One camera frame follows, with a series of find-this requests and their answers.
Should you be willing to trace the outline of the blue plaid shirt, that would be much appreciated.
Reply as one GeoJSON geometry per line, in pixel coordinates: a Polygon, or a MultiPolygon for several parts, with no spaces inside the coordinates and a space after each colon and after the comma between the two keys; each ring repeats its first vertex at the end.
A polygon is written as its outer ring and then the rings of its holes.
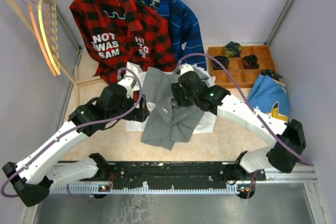
{"type": "Polygon", "coordinates": [[[181,0],[138,0],[165,18],[175,59],[204,53],[201,29],[193,11],[181,0]]]}

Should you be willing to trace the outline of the red black plaid shirt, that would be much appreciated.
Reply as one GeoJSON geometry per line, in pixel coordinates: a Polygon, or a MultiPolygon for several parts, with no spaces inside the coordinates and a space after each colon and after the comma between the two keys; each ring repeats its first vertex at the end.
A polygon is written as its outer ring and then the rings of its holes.
{"type": "Polygon", "coordinates": [[[149,67],[173,71],[176,60],[165,18],[137,0],[118,0],[116,10],[126,20],[103,12],[106,0],[73,0],[69,8],[89,56],[98,62],[96,75],[107,84],[117,82],[127,62],[143,71],[149,67]]]}

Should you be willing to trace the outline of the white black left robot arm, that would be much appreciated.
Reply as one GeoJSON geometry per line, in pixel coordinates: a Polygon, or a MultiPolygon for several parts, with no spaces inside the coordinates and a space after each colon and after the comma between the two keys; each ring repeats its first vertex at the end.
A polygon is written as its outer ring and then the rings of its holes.
{"type": "Polygon", "coordinates": [[[144,122],[149,116],[146,98],[142,91],[138,100],[133,99],[131,87],[120,84],[106,86],[99,97],[78,106],[61,128],[39,149],[24,160],[6,163],[2,170],[7,177],[1,186],[1,195],[8,184],[25,206],[31,207],[42,202],[52,190],[69,186],[78,180],[109,180],[114,174],[110,164],[99,153],[56,169],[54,165],[73,147],[87,140],[97,131],[108,129],[108,123],[120,120],[144,122]]]}

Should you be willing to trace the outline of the yellow hanger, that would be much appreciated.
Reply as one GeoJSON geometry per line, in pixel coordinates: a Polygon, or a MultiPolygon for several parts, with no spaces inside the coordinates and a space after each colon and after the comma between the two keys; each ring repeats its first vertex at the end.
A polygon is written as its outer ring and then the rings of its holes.
{"type": "Polygon", "coordinates": [[[45,46],[48,63],[55,76],[60,75],[58,63],[58,22],[57,5],[55,0],[39,0],[38,2],[38,22],[41,37],[45,46]]]}

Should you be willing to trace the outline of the rolled black orange tie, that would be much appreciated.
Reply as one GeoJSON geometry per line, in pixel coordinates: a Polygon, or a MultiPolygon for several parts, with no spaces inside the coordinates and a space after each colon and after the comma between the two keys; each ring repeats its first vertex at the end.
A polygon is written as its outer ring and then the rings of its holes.
{"type": "Polygon", "coordinates": [[[242,58],[244,69],[259,69],[256,55],[248,55],[242,58]]]}

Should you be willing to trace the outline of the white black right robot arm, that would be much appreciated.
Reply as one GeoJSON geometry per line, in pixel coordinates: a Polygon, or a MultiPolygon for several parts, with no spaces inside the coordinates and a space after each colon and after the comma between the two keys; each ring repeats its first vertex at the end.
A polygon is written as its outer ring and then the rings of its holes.
{"type": "Polygon", "coordinates": [[[275,168],[291,173],[301,161],[306,148],[302,124],[293,119],[285,122],[250,108],[225,88],[209,87],[194,71],[188,71],[171,84],[177,107],[194,105],[204,112],[229,119],[259,136],[266,147],[241,153],[234,167],[235,175],[248,179],[257,170],[275,168]]]}

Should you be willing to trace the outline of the rolled green blue tie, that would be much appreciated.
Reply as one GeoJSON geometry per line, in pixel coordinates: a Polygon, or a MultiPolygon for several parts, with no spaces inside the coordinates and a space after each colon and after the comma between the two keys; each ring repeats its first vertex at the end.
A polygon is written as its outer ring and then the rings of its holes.
{"type": "Polygon", "coordinates": [[[242,51],[241,44],[234,41],[230,41],[228,44],[224,46],[224,52],[226,57],[228,58],[240,57],[241,51],[242,51]]]}

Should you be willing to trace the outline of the light blue pikachu cloth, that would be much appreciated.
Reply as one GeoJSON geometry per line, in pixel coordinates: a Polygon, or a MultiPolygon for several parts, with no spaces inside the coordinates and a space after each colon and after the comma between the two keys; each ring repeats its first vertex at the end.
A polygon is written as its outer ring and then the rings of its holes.
{"type": "Polygon", "coordinates": [[[284,85],[269,76],[259,75],[255,81],[248,102],[272,118],[289,121],[290,102],[284,85]]]}

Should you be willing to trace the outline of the white shirt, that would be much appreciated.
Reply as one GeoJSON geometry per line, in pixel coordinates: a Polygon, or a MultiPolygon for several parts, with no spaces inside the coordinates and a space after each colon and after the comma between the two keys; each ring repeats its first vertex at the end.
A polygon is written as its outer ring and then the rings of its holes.
{"type": "MultiPolygon", "coordinates": [[[[194,71],[198,71],[206,76],[205,83],[208,86],[213,86],[215,83],[215,77],[210,77],[209,73],[202,67],[198,67],[196,64],[192,65],[194,71]]],[[[146,72],[141,69],[141,67],[137,64],[127,62],[127,68],[131,69],[140,79],[141,84],[144,82],[144,78],[146,72]]],[[[201,118],[200,122],[196,126],[193,131],[193,134],[206,134],[206,133],[213,133],[214,126],[216,123],[217,117],[210,112],[205,112],[203,117],[201,118]]],[[[135,121],[127,121],[126,122],[126,131],[127,132],[143,132],[146,126],[147,120],[145,122],[135,122],[135,121]]]]}

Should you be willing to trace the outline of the rolled dark tie by cloth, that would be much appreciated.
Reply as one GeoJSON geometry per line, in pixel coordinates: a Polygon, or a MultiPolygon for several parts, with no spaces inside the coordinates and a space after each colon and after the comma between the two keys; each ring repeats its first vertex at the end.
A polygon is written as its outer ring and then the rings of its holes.
{"type": "Polygon", "coordinates": [[[275,72],[273,69],[264,69],[264,70],[261,71],[261,74],[263,76],[269,76],[269,77],[271,77],[271,78],[273,78],[274,80],[277,80],[277,81],[279,81],[280,79],[283,78],[282,75],[275,72]]]}

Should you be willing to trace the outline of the grey button shirt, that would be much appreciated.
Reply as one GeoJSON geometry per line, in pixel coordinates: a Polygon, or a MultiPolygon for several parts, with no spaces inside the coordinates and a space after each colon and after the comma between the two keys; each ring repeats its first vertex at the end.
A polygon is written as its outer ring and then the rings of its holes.
{"type": "Polygon", "coordinates": [[[204,112],[191,105],[178,108],[173,100],[171,84],[179,76],[149,67],[143,82],[143,94],[155,104],[146,120],[141,142],[171,150],[175,142],[188,142],[204,112]]]}

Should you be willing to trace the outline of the wooden compartment tray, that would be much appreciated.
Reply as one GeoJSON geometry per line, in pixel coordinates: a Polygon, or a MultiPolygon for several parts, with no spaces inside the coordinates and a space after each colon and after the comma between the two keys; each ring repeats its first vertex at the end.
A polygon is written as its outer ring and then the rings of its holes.
{"type": "MultiPolygon", "coordinates": [[[[228,72],[234,77],[241,88],[251,88],[263,70],[270,69],[277,71],[270,49],[266,45],[243,45],[240,56],[229,57],[228,60],[228,72]],[[249,55],[255,55],[257,57],[259,68],[246,69],[244,67],[243,58],[249,55]]],[[[210,75],[215,77],[216,85],[219,85],[225,89],[236,88],[232,79],[223,69],[213,69],[211,59],[209,60],[208,70],[210,75]]]]}

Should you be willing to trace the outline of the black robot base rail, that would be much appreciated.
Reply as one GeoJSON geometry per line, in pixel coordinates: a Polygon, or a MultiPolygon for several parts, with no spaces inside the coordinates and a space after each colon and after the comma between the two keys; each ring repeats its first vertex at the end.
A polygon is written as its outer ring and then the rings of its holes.
{"type": "Polygon", "coordinates": [[[83,182],[112,182],[113,189],[135,189],[146,182],[150,189],[225,189],[238,181],[250,181],[237,162],[114,162],[83,182]]]}

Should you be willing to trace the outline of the orange hanger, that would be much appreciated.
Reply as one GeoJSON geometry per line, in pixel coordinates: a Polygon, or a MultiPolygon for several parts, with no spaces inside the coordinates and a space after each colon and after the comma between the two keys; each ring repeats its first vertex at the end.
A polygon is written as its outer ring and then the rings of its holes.
{"type": "Polygon", "coordinates": [[[34,29],[37,41],[39,43],[40,49],[41,49],[41,51],[43,53],[43,56],[44,56],[44,58],[46,60],[46,63],[48,65],[48,67],[49,67],[52,75],[55,77],[57,75],[56,70],[53,67],[53,65],[52,65],[52,63],[51,63],[51,61],[49,59],[49,55],[48,55],[48,53],[46,51],[45,44],[43,42],[43,39],[42,39],[41,34],[39,32],[39,29],[37,27],[35,15],[34,15],[34,8],[33,8],[34,5],[35,5],[35,3],[33,1],[30,1],[29,5],[28,5],[30,20],[31,20],[31,23],[32,23],[32,26],[33,26],[33,29],[34,29]]]}

